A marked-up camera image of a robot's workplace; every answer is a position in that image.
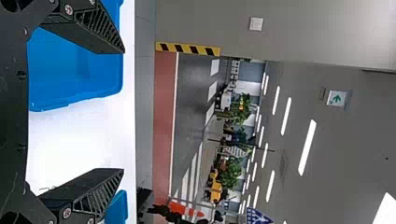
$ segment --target red object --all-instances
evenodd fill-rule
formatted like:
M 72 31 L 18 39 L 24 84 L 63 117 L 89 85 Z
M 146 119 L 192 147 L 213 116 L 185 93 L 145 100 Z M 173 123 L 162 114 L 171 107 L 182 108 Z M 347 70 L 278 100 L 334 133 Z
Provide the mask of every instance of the red object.
M 186 207 L 184 205 L 181 205 L 180 203 L 170 202 L 169 208 L 171 209 L 172 212 L 180 213 L 181 215 L 184 215 L 184 216 L 189 216 L 189 217 L 204 217 L 205 216 L 205 214 L 203 212 L 200 212 L 193 208 Z

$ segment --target white wall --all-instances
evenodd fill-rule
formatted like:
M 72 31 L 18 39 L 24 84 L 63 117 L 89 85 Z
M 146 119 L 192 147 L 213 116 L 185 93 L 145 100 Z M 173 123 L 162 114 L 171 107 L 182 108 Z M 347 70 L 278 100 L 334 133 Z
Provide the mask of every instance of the white wall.
M 264 18 L 261 32 L 248 30 L 251 17 Z M 156 38 L 227 56 L 395 70 L 395 25 L 391 0 L 162 0 Z
M 255 113 L 255 111 L 253 111 L 253 113 L 250 114 L 250 116 L 247 118 L 247 120 L 245 120 L 243 125 L 249 126 L 249 127 L 254 127 L 255 123 L 256 123 L 256 113 Z
M 241 191 L 234 191 L 234 190 L 228 190 L 229 193 L 229 198 L 233 198 L 230 201 L 235 202 L 235 203 L 240 203 L 241 202 L 241 197 L 242 197 L 242 192 Z
M 236 81 L 235 93 L 246 93 L 252 96 L 259 96 L 262 90 L 262 84 L 258 82 Z
M 97 167 L 123 168 L 128 223 L 136 223 L 134 139 L 134 1 L 121 7 L 125 45 L 124 84 L 119 94 L 29 114 L 26 179 L 35 194 Z

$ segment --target person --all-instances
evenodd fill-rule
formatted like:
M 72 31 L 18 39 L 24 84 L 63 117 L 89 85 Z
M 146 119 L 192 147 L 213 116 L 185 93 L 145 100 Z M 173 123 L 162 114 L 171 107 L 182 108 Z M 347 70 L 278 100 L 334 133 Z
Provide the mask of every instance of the person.
M 180 213 L 172 212 L 171 209 L 166 205 L 152 205 L 152 208 L 148 209 L 148 213 L 150 214 L 158 214 L 165 217 L 166 221 L 172 222 L 175 224 L 192 224 L 191 222 L 184 220 Z M 209 221 L 207 219 L 201 219 L 196 222 L 196 224 L 208 224 Z
M 169 213 L 171 213 L 170 208 L 168 206 L 166 206 L 166 205 L 154 204 L 152 206 L 153 206 L 152 208 L 148 209 L 148 213 L 158 214 L 158 215 L 161 215 L 163 217 L 167 217 L 167 216 L 169 216 Z

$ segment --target gray floor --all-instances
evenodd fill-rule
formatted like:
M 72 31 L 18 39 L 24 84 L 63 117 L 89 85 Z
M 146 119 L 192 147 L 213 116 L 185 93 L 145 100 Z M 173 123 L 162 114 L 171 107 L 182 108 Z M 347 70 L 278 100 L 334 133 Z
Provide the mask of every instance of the gray floor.
M 262 169 L 262 152 L 256 152 L 258 173 L 244 199 L 251 194 L 252 204 L 260 186 L 257 208 L 276 223 L 373 223 L 384 194 L 396 196 L 396 76 L 297 63 L 269 63 L 266 74 L 270 79 L 261 107 L 267 118 L 262 122 L 264 142 L 276 153 L 268 154 Z M 273 116 L 277 85 L 281 89 Z M 318 99 L 321 87 L 353 90 L 350 104 L 346 109 L 327 107 Z M 292 98 L 289 122 L 281 136 L 288 97 Z M 300 176 L 297 168 L 311 119 L 318 126 L 304 175 Z M 272 170 L 276 178 L 267 203 Z
M 209 87 L 217 81 L 219 89 L 225 82 L 227 61 L 220 60 L 219 73 L 211 77 L 212 59 L 216 58 L 179 54 L 172 195 L 203 141 L 206 111 L 214 100 L 207 101 Z

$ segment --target screw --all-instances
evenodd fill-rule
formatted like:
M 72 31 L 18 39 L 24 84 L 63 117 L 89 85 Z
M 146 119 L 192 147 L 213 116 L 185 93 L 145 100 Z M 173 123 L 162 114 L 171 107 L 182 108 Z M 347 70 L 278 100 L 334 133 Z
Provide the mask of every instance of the screw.
M 72 209 L 71 208 L 64 209 L 64 219 L 69 218 L 71 215 L 72 215 Z
M 73 15 L 73 8 L 70 7 L 70 5 L 65 5 L 64 10 L 66 10 L 67 15 L 69 15 L 69 16 Z

